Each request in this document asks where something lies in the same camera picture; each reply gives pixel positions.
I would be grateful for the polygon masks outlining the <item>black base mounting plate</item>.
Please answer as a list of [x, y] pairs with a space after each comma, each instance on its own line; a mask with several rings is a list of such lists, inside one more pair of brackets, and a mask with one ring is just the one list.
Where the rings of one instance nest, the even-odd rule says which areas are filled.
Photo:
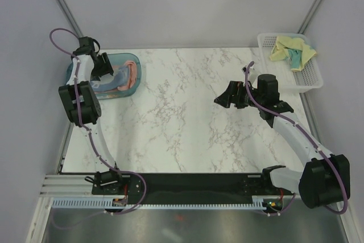
[[142, 173], [97, 172], [89, 178], [93, 195], [127, 195], [143, 205], [251, 204], [253, 196], [291, 196], [262, 173]]

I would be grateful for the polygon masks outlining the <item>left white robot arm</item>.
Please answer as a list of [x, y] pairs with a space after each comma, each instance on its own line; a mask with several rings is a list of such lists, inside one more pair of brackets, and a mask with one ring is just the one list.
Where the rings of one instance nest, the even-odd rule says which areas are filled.
[[90, 37], [78, 39], [79, 47], [71, 53], [73, 68], [68, 82], [59, 88], [59, 95], [68, 119], [82, 129], [95, 154], [96, 173], [86, 181], [94, 188], [106, 188], [112, 194], [123, 191], [122, 176], [117, 172], [117, 164], [111, 155], [100, 123], [101, 106], [92, 88], [91, 80], [99, 80], [114, 71], [106, 53], [98, 54], [98, 42]]

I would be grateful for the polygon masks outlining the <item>teal transparent plastic bin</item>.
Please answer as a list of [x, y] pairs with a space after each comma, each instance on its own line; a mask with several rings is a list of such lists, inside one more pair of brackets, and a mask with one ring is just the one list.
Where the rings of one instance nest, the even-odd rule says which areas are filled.
[[124, 98], [133, 95], [142, 78], [139, 59], [131, 53], [93, 52], [75, 55], [66, 72], [66, 84], [59, 87], [65, 102], [76, 102], [75, 86], [84, 83], [98, 100]]

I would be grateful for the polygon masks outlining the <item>yellow cloth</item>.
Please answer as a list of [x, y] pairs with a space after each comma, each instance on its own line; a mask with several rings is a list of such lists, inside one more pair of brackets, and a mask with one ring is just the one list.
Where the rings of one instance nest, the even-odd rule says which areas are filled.
[[289, 36], [280, 35], [276, 38], [276, 43], [271, 51], [270, 60], [271, 61], [285, 60], [288, 61], [289, 63], [288, 49], [302, 51], [302, 58], [301, 58], [302, 70], [304, 69], [306, 63], [317, 55], [316, 50], [314, 50], [309, 44], [306, 44], [306, 42], [302, 38], [298, 37], [292, 38]]

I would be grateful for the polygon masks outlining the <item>aluminium extrusion rail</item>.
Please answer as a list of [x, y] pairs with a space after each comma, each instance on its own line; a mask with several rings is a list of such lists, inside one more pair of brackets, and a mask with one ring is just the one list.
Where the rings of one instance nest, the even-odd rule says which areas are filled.
[[122, 174], [121, 183], [108, 184], [104, 189], [94, 188], [85, 178], [94, 176], [48, 175], [42, 186], [42, 194], [69, 195], [123, 195], [134, 199], [145, 198], [153, 203], [163, 195], [188, 194], [194, 197], [204, 193], [235, 197], [291, 196], [293, 193], [282, 186], [275, 187], [270, 177], [259, 173], [220, 174], [164, 174], [144, 173], [141, 176]]

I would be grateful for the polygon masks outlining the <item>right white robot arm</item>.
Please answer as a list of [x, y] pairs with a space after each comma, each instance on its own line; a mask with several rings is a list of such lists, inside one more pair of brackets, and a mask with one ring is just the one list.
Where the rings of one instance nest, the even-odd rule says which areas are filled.
[[343, 154], [330, 152], [306, 130], [292, 107], [280, 99], [274, 75], [262, 74], [256, 80], [255, 88], [249, 77], [244, 82], [231, 81], [214, 103], [224, 108], [257, 108], [261, 119], [286, 140], [304, 166], [302, 172], [270, 167], [268, 175], [260, 180], [261, 190], [273, 194], [283, 188], [297, 193], [310, 209], [324, 206], [333, 212], [331, 204], [341, 202], [342, 209], [336, 214], [344, 214], [350, 198], [349, 160]]

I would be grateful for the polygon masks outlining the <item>teal cloth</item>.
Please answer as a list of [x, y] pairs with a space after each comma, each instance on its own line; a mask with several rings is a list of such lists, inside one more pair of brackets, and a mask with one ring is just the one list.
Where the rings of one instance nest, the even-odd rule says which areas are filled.
[[301, 64], [302, 51], [301, 50], [288, 49], [288, 58], [289, 58], [290, 69], [292, 71], [301, 71], [302, 70], [302, 64]]

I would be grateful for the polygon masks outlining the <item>blue cloth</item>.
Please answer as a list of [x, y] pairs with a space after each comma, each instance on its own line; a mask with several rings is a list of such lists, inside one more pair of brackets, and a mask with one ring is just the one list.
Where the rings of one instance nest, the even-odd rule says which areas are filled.
[[113, 75], [101, 76], [99, 80], [92, 80], [91, 87], [95, 92], [109, 92], [127, 84], [130, 75], [130, 68], [126, 65], [115, 66]]

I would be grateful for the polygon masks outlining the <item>pink towel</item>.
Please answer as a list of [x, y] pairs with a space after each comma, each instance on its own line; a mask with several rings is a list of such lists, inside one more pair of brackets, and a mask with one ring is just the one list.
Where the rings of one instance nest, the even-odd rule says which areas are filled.
[[123, 65], [114, 65], [113, 69], [114, 78], [111, 82], [112, 90], [126, 91], [135, 85], [138, 73], [136, 62], [127, 60]]

